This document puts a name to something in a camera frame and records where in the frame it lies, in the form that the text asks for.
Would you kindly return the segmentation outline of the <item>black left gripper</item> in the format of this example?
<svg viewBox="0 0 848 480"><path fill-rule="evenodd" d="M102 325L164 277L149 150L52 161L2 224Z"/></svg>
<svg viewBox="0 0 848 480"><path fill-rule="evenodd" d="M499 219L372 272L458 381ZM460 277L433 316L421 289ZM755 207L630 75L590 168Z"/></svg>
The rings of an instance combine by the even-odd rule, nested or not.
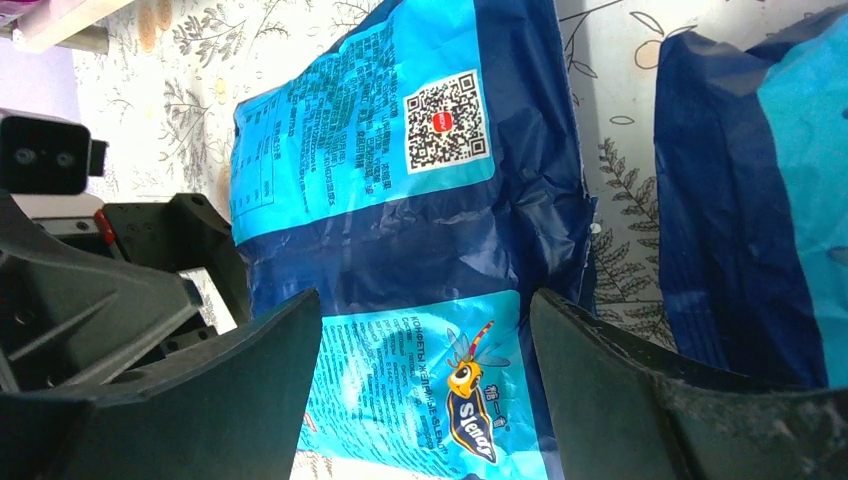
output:
<svg viewBox="0 0 848 480"><path fill-rule="evenodd" d="M2 389L118 382L212 338L187 278L199 269L234 321L247 322L244 264L230 224L204 196L30 219L3 194Z"/></svg>

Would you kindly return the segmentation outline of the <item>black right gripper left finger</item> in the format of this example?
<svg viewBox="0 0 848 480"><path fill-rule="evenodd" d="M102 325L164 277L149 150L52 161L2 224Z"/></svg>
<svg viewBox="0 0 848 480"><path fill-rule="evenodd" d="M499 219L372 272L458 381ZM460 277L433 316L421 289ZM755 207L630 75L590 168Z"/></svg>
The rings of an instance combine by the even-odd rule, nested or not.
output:
<svg viewBox="0 0 848 480"><path fill-rule="evenodd" d="M286 479L321 342L318 293L107 384L1 397L5 479Z"/></svg>

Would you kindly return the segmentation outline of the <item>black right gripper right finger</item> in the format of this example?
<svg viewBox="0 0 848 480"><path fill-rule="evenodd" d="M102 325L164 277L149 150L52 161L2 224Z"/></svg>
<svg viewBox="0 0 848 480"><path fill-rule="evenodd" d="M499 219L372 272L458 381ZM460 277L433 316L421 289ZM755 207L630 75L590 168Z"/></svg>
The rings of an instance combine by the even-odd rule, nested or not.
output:
<svg viewBox="0 0 848 480"><path fill-rule="evenodd" d="M847 393L710 367L542 289L534 347L569 479L843 479Z"/></svg>

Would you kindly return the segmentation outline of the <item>blue candy bag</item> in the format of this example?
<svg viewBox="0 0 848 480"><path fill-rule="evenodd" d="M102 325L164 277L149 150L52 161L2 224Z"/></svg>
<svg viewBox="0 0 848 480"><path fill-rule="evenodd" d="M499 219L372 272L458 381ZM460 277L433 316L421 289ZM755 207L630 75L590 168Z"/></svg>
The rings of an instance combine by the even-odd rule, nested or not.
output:
<svg viewBox="0 0 848 480"><path fill-rule="evenodd" d="M665 40L654 144L660 288L678 351L847 384L847 8L741 50Z"/></svg>
<svg viewBox="0 0 848 480"><path fill-rule="evenodd" d="M579 298L595 203L551 1L384 1L234 112L252 311L315 289L298 447L560 479L529 310Z"/></svg>

